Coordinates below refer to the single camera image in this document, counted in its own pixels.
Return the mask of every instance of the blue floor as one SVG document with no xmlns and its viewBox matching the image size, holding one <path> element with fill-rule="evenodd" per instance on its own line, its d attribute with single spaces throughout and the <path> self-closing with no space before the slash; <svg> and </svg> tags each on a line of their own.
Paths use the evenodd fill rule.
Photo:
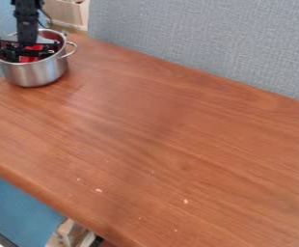
<svg viewBox="0 0 299 247">
<path fill-rule="evenodd" d="M 0 179 L 0 233 L 18 247 L 44 247 L 62 216 Z"/>
</svg>

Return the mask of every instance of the wood grain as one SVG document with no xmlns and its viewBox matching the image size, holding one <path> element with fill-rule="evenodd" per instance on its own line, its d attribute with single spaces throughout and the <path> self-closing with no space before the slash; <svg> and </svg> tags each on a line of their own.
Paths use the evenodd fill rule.
<svg viewBox="0 0 299 247">
<path fill-rule="evenodd" d="M 299 247 L 299 101 L 70 36 L 0 79 L 0 177 L 118 247 Z"/>
</svg>

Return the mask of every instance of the red object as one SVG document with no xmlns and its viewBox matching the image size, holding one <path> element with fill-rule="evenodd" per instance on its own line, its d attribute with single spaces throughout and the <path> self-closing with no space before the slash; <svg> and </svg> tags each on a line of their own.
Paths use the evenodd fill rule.
<svg viewBox="0 0 299 247">
<path fill-rule="evenodd" d="M 26 46 L 25 50 L 41 50 L 42 49 L 42 44 L 34 44 L 32 46 Z M 21 63 L 30 63 L 38 61 L 37 57 L 28 57 L 28 56 L 20 56 Z"/>
</svg>

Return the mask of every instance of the pot rim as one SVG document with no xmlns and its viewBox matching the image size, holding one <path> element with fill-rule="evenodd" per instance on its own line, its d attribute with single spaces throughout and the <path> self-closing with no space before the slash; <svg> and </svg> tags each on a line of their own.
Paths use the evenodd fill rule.
<svg viewBox="0 0 299 247">
<path fill-rule="evenodd" d="M 36 62 L 29 62 L 29 63 L 10 63 L 10 62 L 4 61 L 4 60 L 0 59 L 0 63 L 1 63 L 1 64 L 12 65 L 12 66 L 25 66 L 25 65 L 40 64 L 40 63 L 44 63 L 44 62 L 46 62 L 48 60 L 53 59 L 53 57 L 56 57 L 56 55 L 58 55 L 58 54 L 62 52 L 62 50 L 64 50 L 64 48 L 65 48 L 65 43 L 66 43 L 66 38 L 65 38 L 65 36 L 62 35 L 62 33 L 61 33 L 60 31 L 53 30 L 53 29 L 44 29 L 44 28 L 40 28 L 38 31 L 52 32 L 52 33 L 56 33 L 57 35 L 61 36 L 61 38 L 62 38 L 62 46 L 61 46 L 61 48 L 60 48 L 60 51 L 58 51 L 56 54 L 53 54 L 52 56 L 49 56 L 48 58 L 45 58 L 45 59 L 40 60 L 40 61 L 36 61 Z"/>
</svg>

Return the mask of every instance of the wooden table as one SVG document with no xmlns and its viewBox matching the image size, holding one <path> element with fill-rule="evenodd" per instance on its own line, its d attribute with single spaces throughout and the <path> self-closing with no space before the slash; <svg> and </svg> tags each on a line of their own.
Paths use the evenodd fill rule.
<svg viewBox="0 0 299 247">
<path fill-rule="evenodd" d="M 100 41 L 0 78 L 0 177 L 118 247 L 299 247 L 299 101 Z"/>
</svg>

